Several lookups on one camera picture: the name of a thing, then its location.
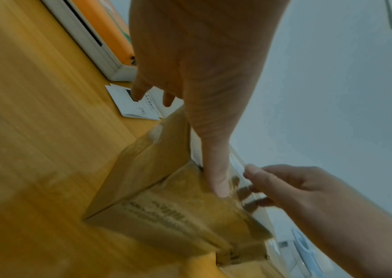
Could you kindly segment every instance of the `person's left hand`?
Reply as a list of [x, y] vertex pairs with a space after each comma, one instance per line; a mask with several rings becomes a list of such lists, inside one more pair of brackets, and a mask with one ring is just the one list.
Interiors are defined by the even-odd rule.
[[229, 139], [261, 74], [288, 0], [133, 0], [130, 36], [138, 64], [132, 96], [152, 86], [163, 104], [183, 98], [202, 140], [204, 175], [229, 196]]

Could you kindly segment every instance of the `table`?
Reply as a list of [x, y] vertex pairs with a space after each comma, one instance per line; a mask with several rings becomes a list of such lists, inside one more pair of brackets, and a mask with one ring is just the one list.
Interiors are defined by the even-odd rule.
[[157, 123], [123, 118], [107, 84], [40, 1], [0, 0], [0, 277], [224, 278], [213, 255], [183, 260], [81, 222]]

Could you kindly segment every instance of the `orange object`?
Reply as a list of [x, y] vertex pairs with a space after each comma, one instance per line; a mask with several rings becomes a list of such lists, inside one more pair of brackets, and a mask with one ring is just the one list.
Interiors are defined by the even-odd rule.
[[109, 0], [71, 0], [123, 65], [136, 65], [129, 27]]

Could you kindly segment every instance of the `fingernail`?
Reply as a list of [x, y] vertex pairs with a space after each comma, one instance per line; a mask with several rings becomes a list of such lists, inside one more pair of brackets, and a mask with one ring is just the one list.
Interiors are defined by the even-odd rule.
[[252, 177], [259, 170], [260, 170], [260, 168], [255, 166], [254, 164], [246, 165], [246, 167], [245, 167], [245, 175], [247, 176], [247, 179]]
[[219, 198], [229, 197], [229, 182], [226, 180], [214, 188], [214, 194]]

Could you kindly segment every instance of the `paper card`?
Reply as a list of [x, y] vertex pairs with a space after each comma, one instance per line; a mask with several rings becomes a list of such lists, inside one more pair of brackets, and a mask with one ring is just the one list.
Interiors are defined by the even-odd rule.
[[161, 113], [153, 102], [150, 93], [146, 93], [142, 100], [134, 101], [130, 88], [111, 84], [107, 91], [124, 117], [159, 120]]

